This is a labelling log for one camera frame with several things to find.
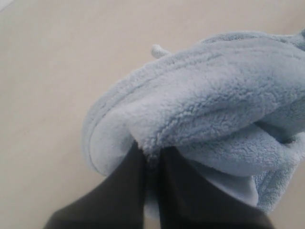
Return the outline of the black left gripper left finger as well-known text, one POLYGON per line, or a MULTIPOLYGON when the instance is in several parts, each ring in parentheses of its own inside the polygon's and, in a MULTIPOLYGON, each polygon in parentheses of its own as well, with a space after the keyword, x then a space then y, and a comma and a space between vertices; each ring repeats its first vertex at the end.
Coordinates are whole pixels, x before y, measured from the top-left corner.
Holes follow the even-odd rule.
POLYGON ((142 229, 146 161, 137 143, 94 190, 53 213, 46 229, 142 229))

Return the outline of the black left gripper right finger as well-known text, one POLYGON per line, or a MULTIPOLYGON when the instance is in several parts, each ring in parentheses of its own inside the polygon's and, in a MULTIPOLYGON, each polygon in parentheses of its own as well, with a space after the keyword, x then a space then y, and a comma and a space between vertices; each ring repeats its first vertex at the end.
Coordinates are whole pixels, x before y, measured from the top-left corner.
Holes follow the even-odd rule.
POLYGON ((158 203, 162 229, 270 229, 262 211, 203 178, 174 147, 161 150, 158 203))

